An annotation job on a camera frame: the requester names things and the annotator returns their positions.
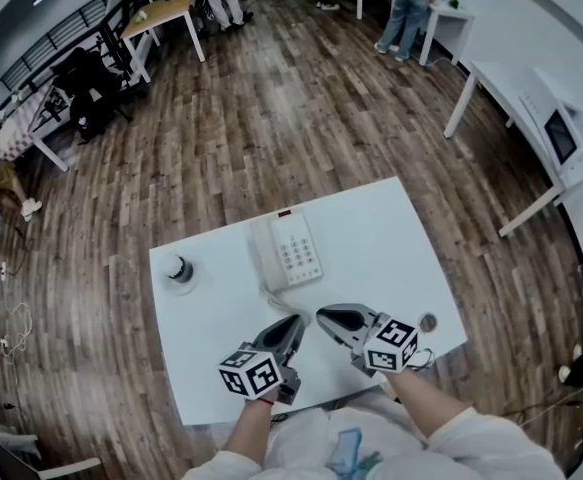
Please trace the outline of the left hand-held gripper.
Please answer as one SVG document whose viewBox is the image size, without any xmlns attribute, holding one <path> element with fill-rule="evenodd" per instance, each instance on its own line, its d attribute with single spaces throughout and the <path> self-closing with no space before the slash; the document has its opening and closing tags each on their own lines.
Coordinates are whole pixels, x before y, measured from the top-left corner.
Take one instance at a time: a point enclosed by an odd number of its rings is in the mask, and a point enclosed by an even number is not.
<svg viewBox="0 0 583 480">
<path fill-rule="evenodd" d="M 290 362 L 298 352 L 306 325 L 295 314 L 262 330 L 252 343 L 243 343 L 217 369 L 227 390 L 255 400 L 277 391 L 277 401 L 292 405 L 301 380 Z"/>
</svg>

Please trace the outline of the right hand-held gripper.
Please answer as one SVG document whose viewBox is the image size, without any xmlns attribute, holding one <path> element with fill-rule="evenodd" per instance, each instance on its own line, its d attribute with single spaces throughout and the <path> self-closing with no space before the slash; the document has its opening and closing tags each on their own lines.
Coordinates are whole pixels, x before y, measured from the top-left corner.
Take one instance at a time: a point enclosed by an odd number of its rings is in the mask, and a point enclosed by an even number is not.
<svg viewBox="0 0 583 480">
<path fill-rule="evenodd" d="M 341 345 L 352 345 L 351 364 L 372 377 L 400 373 L 418 349 L 419 331 L 364 304 L 337 303 L 316 313 L 320 328 Z"/>
</svg>

